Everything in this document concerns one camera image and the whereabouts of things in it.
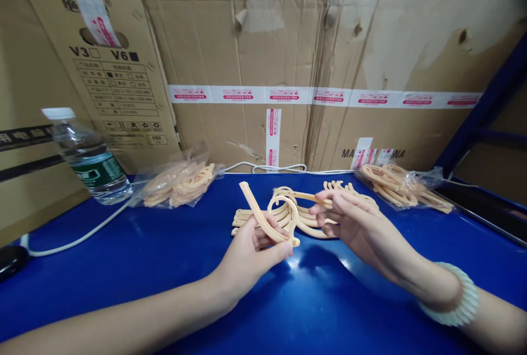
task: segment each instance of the white bottle cap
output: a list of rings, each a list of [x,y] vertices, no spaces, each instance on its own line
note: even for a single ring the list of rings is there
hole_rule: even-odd
[[[43,108],[42,113],[49,120],[59,120],[59,119],[71,119],[76,117],[73,109],[69,107],[62,108]]]

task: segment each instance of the bracelet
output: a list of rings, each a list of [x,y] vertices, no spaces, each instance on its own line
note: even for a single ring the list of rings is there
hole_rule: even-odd
[[[458,301],[455,303],[455,308],[452,311],[438,312],[419,301],[420,308],[431,319],[442,325],[463,326],[469,324],[474,320],[476,309],[478,307],[478,291],[474,282],[464,271],[452,264],[442,262],[436,262],[436,264],[452,272],[460,280],[462,284],[462,292],[460,293]]]

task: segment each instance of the white cable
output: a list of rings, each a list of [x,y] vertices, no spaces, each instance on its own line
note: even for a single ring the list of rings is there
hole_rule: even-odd
[[[254,163],[250,162],[240,162],[236,163],[235,165],[232,165],[231,167],[227,167],[224,170],[222,170],[222,173],[224,174],[246,174],[246,173],[229,173],[227,171],[232,170],[233,168],[236,168],[241,165],[248,165],[252,166],[251,172],[253,174],[262,174],[257,173],[256,170],[266,170],[266,171],[291,171],[291,172],[297,172],[297,173],[305,173],[305,174],[317,174],[317,175],[329,175],[329,174],[347,174],[354,172],[355,170],[327,170],[327,171],[308,171],[305,164],[294,164],[286,167],[276,167],[276,166],[267,166],[267,165],[256,165]],[[297,170],[294,167],[302,167],[303,170]]]
[[[449,179],[443,179],[443,181],[449,182],[449,183],[454,184],[454,185],[465,186],[467,188],[479,188],[479,185],[464,184],[462,182],[451,181]]]
[[[66,244],[66,245],[63,245],[62,247],[58,247],[58,248],[55,248],[55,249],[52,249],[52,250],[49,250],[49,251],[31,251],[29,249],[29,233],[28,234],[24,234],[21,239],[20,239],[20,245],[23,246],[25,249],[27,249],[28,253],[33,256],[33,257],[41,257],[41,256],[48,256],[48,255],[52,255],[54,253],[57,253],[57,252],[62,252],[62,251],[65,251],[69,248],[72,248],[74,247],[75,245],[78,245],[80,244],[81,242],[87,240],[88,238],[90,238],[91,236],[93,236],[96,232],[98,232],[99,230],[101,230],[103,227],[105,227],[113,218],[115,218],[117,215],[119,215],[126,207],[128,207],[128,205],[130,205],[130,202],[132,201],[132,199],[129,199],[122,207],[120,207],[117,211],[115,211],[112,215],[110,215],[108,217],[108,219],[106,219],[103,223],[101,223],[99,226],[97,226],[96,228],[94,228],[92,231],[90,231],[89,233],[85,234],[84,236],[82,236],[81,238],[79,238],[79,240],[76,240],[74,241],[73,243],[69,243],[69,244]]]

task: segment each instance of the water bottle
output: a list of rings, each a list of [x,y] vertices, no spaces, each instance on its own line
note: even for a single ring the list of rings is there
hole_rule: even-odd
[[[59,152],[93,197],[111,205],[126,200],[132,186],[101,135],[77,121],[71,108],[45,108]]]

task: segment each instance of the plastic bag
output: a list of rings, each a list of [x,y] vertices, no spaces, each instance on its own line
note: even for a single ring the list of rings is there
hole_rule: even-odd
[[[200,142],[170,158],[170,162],[136,175],[131,206],[177,208],[183,204],[194,207],[222,165],[207,164],[209,146]]]
[[[431,191],[443,183],[441,167],[427,172],[406,171],[390,162],[382,166],[364,165],[355,176],[396,211],[433,208],[452,212],[453,205]]]

